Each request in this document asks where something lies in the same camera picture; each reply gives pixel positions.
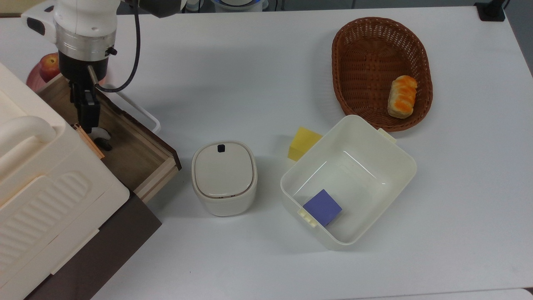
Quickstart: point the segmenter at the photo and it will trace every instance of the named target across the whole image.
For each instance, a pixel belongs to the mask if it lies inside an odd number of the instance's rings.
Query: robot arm
[[[181,1],[142,3],[141,8],[157,17],[166,17],[179,12]],[[100,116],[93,81],[106,76],[109,56],[117,54],[114,45],[119,4],[120,0],[48,0],[22,14],[22,21],[29,28],[57,46],[59,70],[70,82],[70,101],[87,133],[98,127]]]

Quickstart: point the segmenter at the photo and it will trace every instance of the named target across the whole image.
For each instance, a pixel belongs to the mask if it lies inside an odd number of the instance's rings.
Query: apple
[[[50,81],[59,74],[59,55],[50,53],[39,61],[39,75],[44,82]]]

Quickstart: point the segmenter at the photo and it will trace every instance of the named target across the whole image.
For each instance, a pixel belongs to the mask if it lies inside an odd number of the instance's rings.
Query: bread roll
[[[389,115],[400,119],[405,119],[413,113],[415,105],[416,80],[410,76],[403,75],[391,84],[389,93]]]

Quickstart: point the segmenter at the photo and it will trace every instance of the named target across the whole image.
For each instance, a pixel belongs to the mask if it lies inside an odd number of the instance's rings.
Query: wicker basket
[[[332,62],[335,95],[346,115],[400,131],[420,122],[431,107],[433,85],[424,46],[396,21],[369,17],[346,24],[333,40]],[[418,82],[413,114],[403,120],[387,112],[391,83],[401,75]]]

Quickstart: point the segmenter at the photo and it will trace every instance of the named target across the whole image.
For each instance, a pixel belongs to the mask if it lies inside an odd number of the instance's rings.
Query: cube
[[[313,145],[322,138],[316,132],[307,128],[300,127],[290,144],[289,154],[287,157],[293,161],[298,161]]]
[[[328,225],[342,210],[326,190],[320,191],[311,198],[303,205],[303,208],[322,226]]]

